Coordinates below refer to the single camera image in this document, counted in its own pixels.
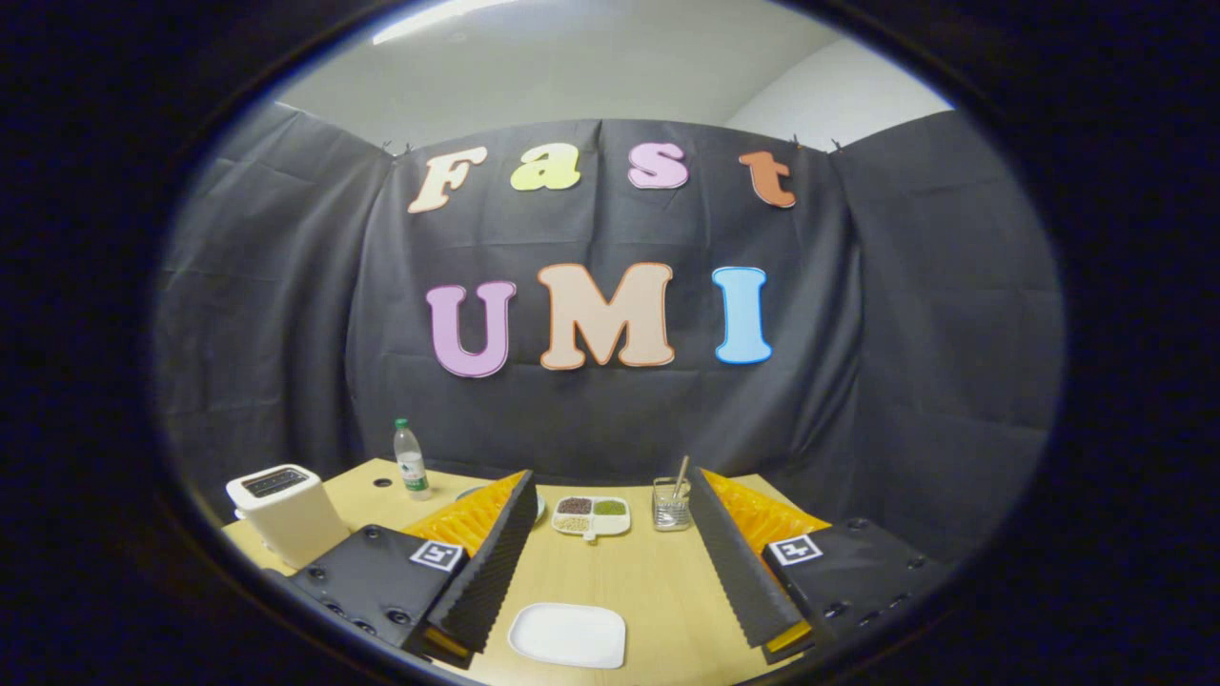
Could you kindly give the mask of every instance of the beans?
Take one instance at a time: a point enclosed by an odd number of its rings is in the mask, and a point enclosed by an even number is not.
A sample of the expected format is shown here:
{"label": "beans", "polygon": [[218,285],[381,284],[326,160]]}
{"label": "beans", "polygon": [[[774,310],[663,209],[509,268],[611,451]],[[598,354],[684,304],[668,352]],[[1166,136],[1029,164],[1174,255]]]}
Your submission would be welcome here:
{"label": "beans", "polygon": [[564,531],[588,531],[589,520],[583,516],[565,516],[564,519],[556,521],[555,526],[562,529]]}
{"label": "beans", "polygon": [[601,500],[593,505],[593,514],[627,514],[627,508],[619,500]]}
{"label": "beans", "polygon": [[589,514],[593,509],[593,500],[588,498],[565,498],[555,510],[559,514]]}

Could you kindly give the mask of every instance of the black fabric backdrop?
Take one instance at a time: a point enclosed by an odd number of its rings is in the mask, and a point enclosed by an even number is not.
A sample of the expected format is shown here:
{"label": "black fabric backdrop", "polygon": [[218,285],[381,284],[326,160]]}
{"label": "black fabric backdrop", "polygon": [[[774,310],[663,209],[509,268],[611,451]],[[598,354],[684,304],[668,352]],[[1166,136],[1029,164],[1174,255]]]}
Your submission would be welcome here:
{"label": "black fabric backdrop", "polygon": [[[633,187],[628,150],[662,140],[686,151],[691,179]],[[512,189],[521,154],[555,142],[580,148],[581,181]],[[406,212],[428,157],[477,145],[488,160],[448,205]],[[794,208],[754,194],[737,157],[755,150],[791,167]],[[638,261],[673,269],[676,359],[539,366],[550,308],[538,270],[583,264],[609,298]],[[1053,264],[1015,181],[955,112],[831,155],[715,127],[577,121],[390,157],[274,105],[184,204],[157,389],[182,469],[221,513],[229,478],[284,461],[333,476],[388,455],[393,419],[407,416],[433,469],[642,483],[691,453],[721,474],[761,472],[817,516],[864,514],[954,558],[1019,494],[1052,420]],[[762,364],[715,358],[720,266],[767,272]],[[462,344],[481,350],[473,291],[500,280],[517,286],[509,363],[456,377],[436,360],[425,293],[466,288]]]}

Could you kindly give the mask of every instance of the glass cup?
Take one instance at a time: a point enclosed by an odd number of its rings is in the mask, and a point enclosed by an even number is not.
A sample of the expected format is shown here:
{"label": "glass cup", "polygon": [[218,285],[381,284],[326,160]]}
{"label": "glass cup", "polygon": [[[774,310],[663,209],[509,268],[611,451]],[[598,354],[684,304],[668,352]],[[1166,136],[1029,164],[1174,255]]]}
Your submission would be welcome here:
{"label": "glass cup", "polygon": [[691,480],[683,478],[677,494],[677,478],[664,476],[653,480],[653,529],[682,531],[691,527]]}

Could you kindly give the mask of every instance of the ceiling light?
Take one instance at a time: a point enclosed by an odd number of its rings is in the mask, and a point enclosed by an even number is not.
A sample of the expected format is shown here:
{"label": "ceiling light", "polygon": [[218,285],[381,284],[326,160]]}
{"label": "ceiling light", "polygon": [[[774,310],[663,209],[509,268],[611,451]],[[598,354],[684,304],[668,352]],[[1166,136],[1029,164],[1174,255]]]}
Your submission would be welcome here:
{"label": "ceiling light", "polygon": [[495,5],[506,5],[515,1],[516,0],[449,0],[448,2],[442,2],[440,5],[429,7],[417,15],[411,15],[398,23],[390,24],[388,28],[378,32],[377,35],[373,37],[373,45],[400,38],[407,33],[420,31],[421,28],[443,22],[448,18],[460,17],[473,10],[482,10],[483,7],[492,7]]}

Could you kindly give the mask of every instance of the letter i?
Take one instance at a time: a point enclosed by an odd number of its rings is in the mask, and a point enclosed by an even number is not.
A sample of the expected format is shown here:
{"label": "letter i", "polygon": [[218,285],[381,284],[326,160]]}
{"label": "letter i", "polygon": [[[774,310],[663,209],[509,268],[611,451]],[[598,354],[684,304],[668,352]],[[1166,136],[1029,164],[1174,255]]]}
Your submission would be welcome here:
{"label": "letter i", "polygon": [[720,267],[711,282],[725,293],[725,342],[716,358],[731,365],[752,365],[771,356],[771,345],[762,339],[762,314],[759,291],[766,272],[756,267]]}

